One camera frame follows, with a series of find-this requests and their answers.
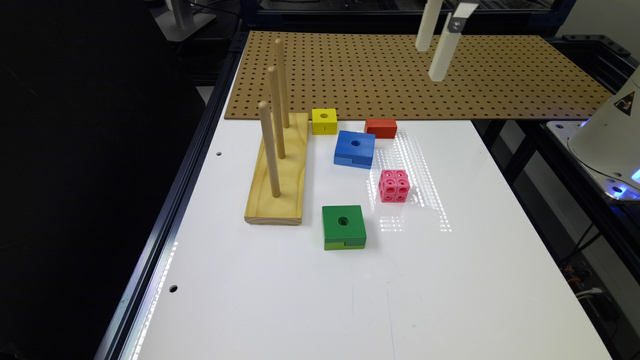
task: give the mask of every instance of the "pink cube with holes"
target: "pink cube with holes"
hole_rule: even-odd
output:
[[[407,172],[404,170],[382,170],[378,189],[382,202],[407,201],[411,189]]]

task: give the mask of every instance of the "wooden dowel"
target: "wooden dowel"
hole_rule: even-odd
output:
[[[278,86],[280,88],[280,110],[282,124],[289,128],[289,97],[287,95],[287,76],[284,69],[284,44],[281,39],[275,41],[276,66],[278,68]]]
[[[271,183],[271,195],[280,196],[280,180],[278,179],[278,163],[276,160],[276,149],[273,144],[273,130],[271,129],[271,113],[269,104],[260,101],[260,125],[262,125],[262,139],[264,141],[264,152],[267,155],[267,171],[269,172],[269,182]]]
[[[275,66],[269,66],[269,83],[271,84],[271,107],[273,114],[273,127],[276,138],[276,153],[278,159],[284,159],[284,132],[282,129],[282,112],[280,110],[280,90],[278,88],[278,71]]]

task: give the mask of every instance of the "red block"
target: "red block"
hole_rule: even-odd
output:
[[[380,182],[380,200],[382,202],[405,202],[411,185],[404,170],[382,170]]]
[[[397,130],[395,119],[367,119],[364,125],[364,132],[375,134],[376,139],[393,139]]]

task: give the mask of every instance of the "brown pegboard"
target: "brown pegboard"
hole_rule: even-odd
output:
[[[258,119],[273,41],[284,41],[289,110],[340,120],[587,119],[611,94],[539,36],[462,36],[447,77],[429,79],[415,35],[251,32],[225,118]]]

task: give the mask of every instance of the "dark background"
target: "dark background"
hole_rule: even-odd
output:
[[[142,1],[0,3],[0,359],[93,358],[203,110]]]

